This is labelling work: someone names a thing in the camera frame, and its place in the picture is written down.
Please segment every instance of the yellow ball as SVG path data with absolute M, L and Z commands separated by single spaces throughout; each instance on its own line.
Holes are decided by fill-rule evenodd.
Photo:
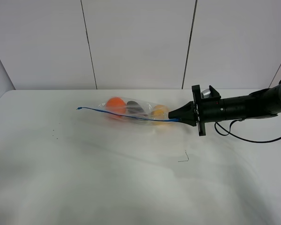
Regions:
M 168 112 L 169 109 L 165 105 L 157 105 L 153 108 L 151 115 L 155 120 L 164 120 Z

